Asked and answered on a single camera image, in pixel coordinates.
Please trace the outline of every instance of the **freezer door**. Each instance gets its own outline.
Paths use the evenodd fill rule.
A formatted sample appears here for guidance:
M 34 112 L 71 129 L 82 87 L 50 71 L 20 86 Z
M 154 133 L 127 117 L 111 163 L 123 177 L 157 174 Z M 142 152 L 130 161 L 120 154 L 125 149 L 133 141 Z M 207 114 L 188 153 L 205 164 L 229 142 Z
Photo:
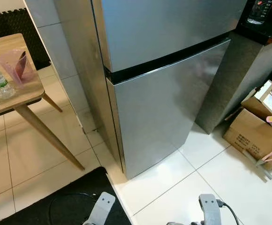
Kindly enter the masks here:
M 185 143 L 228 44 L 108 85 L 128 178 Z
M 92 0 L 104 65 L 116 72 L 235 29 L 247 0 Z

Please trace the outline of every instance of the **stainless steel refrigerator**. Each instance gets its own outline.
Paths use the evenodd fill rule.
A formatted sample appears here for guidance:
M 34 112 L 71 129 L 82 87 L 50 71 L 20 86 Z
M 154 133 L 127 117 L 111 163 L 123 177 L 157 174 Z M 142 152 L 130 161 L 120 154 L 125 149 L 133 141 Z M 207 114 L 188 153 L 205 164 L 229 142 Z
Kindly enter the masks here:
M 246 0 L 55 0 L 98 131 L 127 178 L 185 143 Z

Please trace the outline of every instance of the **white wall tile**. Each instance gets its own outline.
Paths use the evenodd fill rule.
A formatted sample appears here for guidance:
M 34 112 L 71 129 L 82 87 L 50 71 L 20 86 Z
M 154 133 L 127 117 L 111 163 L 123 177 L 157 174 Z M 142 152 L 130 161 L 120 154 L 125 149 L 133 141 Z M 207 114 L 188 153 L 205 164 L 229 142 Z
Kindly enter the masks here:
M 58 23 L 40 27 L 38 31 L 60 79 L 77 75 L 76 67 L 71 57 L 61 24 Z
M 37 27 L 59 23 L 53 0 L 25 0 Z
M 82 109 L 89 109 L 78 75 L 63 79 L 61 82 L 76 112 Z
M 101 144 L 104 141 L 97 130 L 88 132 L 87 137 L 92 147 Z
M 88 134 L 89 132 L 97 128 L 89 108 L 79 110 L 76 112 L 76 114 L 81 122 L 85 133 Z

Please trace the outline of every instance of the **black floor mat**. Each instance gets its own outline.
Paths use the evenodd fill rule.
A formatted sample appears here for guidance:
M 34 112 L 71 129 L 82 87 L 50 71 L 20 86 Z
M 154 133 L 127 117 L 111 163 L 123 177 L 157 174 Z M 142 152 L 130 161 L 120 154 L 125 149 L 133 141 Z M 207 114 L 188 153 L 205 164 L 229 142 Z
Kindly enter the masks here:
M 0 13 L 0 37 L 17 33 L 23 34 L 36 69 L 49 66 L 50 59 L 26 8 Z
M 103 191 L 116 197 L 105 225 L 131 225 L 103 167 L 93 170 L 44 199 L 3 219 L 0 225 L 49 225 L 48 212 L 52 201 L 54 201 L 51 206 L 52 225 L 80 225 L 90 215 L 95 202 L 87 196 L 73 193 L 100 196 Z

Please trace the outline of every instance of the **pink object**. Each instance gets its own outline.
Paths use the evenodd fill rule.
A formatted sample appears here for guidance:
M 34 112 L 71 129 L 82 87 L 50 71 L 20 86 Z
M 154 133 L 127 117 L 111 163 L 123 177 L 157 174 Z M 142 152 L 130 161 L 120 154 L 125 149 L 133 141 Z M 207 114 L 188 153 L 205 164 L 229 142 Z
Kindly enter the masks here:
M 0 64 L 19 86 L 30 81 L 36 74 L 23 50 L 13 49 L 0 55 Z

